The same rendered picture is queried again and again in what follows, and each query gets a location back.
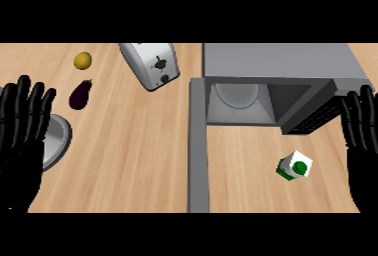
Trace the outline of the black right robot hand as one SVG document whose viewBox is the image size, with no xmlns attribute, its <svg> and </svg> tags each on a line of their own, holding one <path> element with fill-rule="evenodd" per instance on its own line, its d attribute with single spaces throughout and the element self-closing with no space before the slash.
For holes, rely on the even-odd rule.
<svg viewBox="0 0 378 256">
<path fill-rule="evenodd" d="M 350 194 L 358 211 L 378 213 L 378 93 L 369 85 L 341 98 Z"/>
</svg>

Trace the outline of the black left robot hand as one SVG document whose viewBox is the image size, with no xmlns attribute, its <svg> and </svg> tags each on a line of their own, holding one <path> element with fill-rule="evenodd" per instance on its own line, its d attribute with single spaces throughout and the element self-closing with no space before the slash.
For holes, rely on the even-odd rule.
<svg viewBox="0 0 378 256">
<path fill-rule="evenodd" d="M 28 75 L 0 93 L 0 214 L 25 214 L 38 194 L 54 96 Z"/>
</svg>

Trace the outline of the green and white milk carton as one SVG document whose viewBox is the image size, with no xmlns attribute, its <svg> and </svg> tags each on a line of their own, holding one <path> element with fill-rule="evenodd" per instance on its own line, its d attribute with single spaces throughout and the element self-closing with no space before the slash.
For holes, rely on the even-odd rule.
<svg viewBox="0 0 378 256">
<path fill-rule="evenodd" d="M 299 152 L 293 151 L 280 159 L 276 173 L 288 180 L 307 177 L 310 174 L 313 160 Z"/>
</svg>

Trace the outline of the grey microwave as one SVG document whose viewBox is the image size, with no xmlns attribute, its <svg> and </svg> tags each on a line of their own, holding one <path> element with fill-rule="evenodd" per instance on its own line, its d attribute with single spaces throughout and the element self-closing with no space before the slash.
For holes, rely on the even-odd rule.
<svg viewBox="0 0 378 256">
<path fill-rule="evenodd" d="M 339 99 L 370 83 L 344 43 L 206 43 L 202 78 L 206 123 L 285 135 L 314 132 L 339 115 Z"/>
</svg>

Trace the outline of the grey round plate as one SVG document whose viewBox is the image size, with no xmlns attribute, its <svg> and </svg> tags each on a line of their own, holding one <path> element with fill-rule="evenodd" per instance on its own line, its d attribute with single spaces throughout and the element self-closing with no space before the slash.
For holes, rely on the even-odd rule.
<svg viewBox="0 0 378 256">
<path fill-rule="evenodd" d="M 72 128 L 67 120 L 53 114 L 44 139 L 42 170 L 47 171 L 62 159 L 69 148 L 72 139 Z"/>
</svg>

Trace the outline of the dark purple eggplant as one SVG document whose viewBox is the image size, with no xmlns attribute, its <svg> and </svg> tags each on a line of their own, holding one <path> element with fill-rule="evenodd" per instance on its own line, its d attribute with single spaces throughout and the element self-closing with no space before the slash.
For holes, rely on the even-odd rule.
<svg viewBox="0 0 378 256">
<path fill-rule="evenodd" d="M 84 80 L 73 89 L 69 96 L 69 107 L 73 110 L 81 110 L 88 102 L 88 93 L 91 89 L 91 81 Z"/>
</svg>

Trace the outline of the yellow lemon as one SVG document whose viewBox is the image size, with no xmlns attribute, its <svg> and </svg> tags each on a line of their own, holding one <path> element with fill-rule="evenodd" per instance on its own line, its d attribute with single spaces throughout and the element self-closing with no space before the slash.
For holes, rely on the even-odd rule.
<svg viewBox="0 0 378 256">
<path fill-rule="evenodd" d="M 73 66 L 79 70 L 85 70 L 91 65 L 91 55 L 88 52 L 81 52 L 73 58 Z"/>
</svg>

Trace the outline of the silver toaster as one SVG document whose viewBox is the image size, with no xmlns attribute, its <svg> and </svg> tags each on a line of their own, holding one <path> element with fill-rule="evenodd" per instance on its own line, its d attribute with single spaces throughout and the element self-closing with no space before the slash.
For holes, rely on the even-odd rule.
<svg viewBox="0 0 378 256">
<path fill-rule="evenodd" d="M 149 92 L 178 77 L 171 43 L 119 43 L 118 47 L 138 82 Z"/>
</svg>

